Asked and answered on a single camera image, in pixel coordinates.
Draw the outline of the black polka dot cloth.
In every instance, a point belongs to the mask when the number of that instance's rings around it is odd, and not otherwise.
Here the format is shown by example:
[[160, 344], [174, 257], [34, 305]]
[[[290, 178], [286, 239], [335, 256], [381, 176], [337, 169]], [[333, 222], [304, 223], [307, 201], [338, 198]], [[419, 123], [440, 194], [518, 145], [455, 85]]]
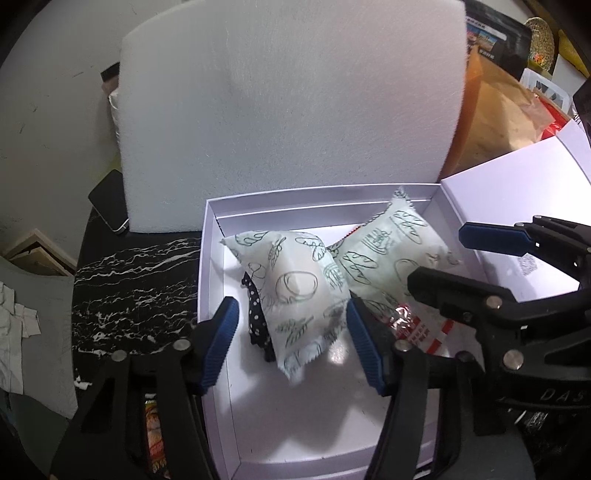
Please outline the black polka dot cloth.
[[249, 316], [250, 344], [259, 347], [259, 350], [263, 352], [264, 361], [267, 363], [274, 362], [276, 361], [276, 354], [274, 354], [273, 342], [270, 338], [269, 328], [267, 328], [266, 318], [263, 315], [259, 292], [257, 292], [252, 278], [247, 274], [242, 277], [242, 287], [245, 288], [249, 297], [247, 316]]

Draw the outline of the red white snack packet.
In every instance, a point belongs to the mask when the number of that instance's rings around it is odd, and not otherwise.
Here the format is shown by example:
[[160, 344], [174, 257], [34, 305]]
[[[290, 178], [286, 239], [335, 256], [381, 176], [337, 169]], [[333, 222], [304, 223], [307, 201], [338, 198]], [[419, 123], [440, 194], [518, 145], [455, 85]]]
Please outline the red white snack packet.
[[401, 304], [394, 308], [387, 325], [398, 340], [407, 340], [431, 355], [447, 355], [447, 339], [455, 322], [430, 307]]

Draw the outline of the white patterned snack pouch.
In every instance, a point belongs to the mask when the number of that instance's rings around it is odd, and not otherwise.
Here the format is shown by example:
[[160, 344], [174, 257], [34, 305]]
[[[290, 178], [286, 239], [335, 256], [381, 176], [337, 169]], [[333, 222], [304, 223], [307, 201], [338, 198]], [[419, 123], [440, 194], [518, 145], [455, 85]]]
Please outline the white patterned snack pouch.
[[290, 383], [300, 383], [305, 366], [346, 329], [344, 274], [322, 239], [308, 232], [245, 231], [221, 244], [256, 285], [276, 354], [272, 363]]

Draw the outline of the white gift box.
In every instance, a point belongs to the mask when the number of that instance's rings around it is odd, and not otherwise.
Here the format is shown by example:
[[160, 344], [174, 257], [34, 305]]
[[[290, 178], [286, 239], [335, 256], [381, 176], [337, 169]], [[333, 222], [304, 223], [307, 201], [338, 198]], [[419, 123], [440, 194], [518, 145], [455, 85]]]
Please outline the white gift box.
[[582, 479], [590, 141], [437, 185], [208, 200], [198, 315], [228, 305], [204, 399], [220, 479]]

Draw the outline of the brown paper bag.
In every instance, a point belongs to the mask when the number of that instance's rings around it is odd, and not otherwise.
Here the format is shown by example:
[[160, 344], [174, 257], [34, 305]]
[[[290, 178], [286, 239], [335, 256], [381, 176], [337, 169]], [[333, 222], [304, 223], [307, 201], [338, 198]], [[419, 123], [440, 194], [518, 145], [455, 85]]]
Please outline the brown paper bag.
[[439, 177], [481, 165], [542, 139], [553, 117], [512, 75], [473, 50], [460, 118]]

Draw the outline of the black smartphone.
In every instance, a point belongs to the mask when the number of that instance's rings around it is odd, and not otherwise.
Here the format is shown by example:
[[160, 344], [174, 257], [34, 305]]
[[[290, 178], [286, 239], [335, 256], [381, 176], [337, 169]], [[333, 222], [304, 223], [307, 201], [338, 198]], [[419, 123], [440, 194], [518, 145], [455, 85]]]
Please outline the black smartphone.
[[111, 170], [88, 194], [93, 209], [115, 234], [124, 233], [129, 224], [123, 176]]

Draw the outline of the grey chair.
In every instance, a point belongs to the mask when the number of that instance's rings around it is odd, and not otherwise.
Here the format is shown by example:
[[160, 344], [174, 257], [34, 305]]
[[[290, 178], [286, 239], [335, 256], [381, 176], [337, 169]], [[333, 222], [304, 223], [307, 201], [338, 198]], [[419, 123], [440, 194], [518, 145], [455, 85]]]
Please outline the grey chair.
[[27, 273], [2, 259], [1, 283], [14, 290], [16, 303], [36, 310], [39, 318], [41, 334], [22, 340], [22, 395], [72, 418], [77, 410], [71, 353], [73, 279]]

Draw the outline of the woven round basket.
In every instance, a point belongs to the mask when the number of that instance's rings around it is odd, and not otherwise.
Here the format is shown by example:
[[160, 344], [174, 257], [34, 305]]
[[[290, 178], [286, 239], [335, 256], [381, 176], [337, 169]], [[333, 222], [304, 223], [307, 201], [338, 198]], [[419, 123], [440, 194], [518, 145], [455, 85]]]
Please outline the woven round basket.
[[549, 24], [541, 17], [531, 17], [525, 25], [531, 31], [528, 65], [538, 73], [550, 74], [554, 63], [554, 35]]

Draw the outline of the black printed bag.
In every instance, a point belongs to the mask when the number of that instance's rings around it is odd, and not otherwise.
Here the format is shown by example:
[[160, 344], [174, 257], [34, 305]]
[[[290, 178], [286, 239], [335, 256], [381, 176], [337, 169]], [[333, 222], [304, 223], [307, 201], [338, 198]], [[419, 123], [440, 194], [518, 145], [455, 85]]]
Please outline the black printed bag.
[[531, 30], [480, 1], [465, 1], [468, 53], [480, 55], [519, 79], [528, 65]]

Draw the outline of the white cloth on chair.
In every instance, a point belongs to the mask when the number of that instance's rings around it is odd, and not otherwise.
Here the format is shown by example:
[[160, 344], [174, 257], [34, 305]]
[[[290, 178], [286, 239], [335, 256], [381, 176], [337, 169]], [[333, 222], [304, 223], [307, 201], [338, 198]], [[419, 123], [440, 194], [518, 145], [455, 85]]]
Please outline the white cloth on chair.
[[22, 340], [41, 334], [36, 310], [15, 302], [15, 292], [1, 283], [0, 293], [1, 389], [22, 395]]

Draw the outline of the white foam board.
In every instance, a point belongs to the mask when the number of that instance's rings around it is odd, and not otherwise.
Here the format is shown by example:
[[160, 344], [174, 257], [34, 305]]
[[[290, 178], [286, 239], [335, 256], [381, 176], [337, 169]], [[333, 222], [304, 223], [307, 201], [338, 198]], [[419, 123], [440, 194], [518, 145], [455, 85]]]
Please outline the white foam board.
[[198, 229], [208, 199], [432, 182], [461, 110], [461, 1], [191, 1], [121, 44], [131, 230]]

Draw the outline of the wooden picture frame on floor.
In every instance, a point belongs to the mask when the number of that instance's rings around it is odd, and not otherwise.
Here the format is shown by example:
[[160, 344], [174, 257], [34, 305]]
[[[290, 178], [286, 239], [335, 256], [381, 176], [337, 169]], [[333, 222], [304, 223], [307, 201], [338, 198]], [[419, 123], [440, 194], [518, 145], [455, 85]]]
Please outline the wooden picture frame on floor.
[[38, 229], [7, 247], [2, 256], [21, 270], [41, 276], [73, 277], [76, 260]]

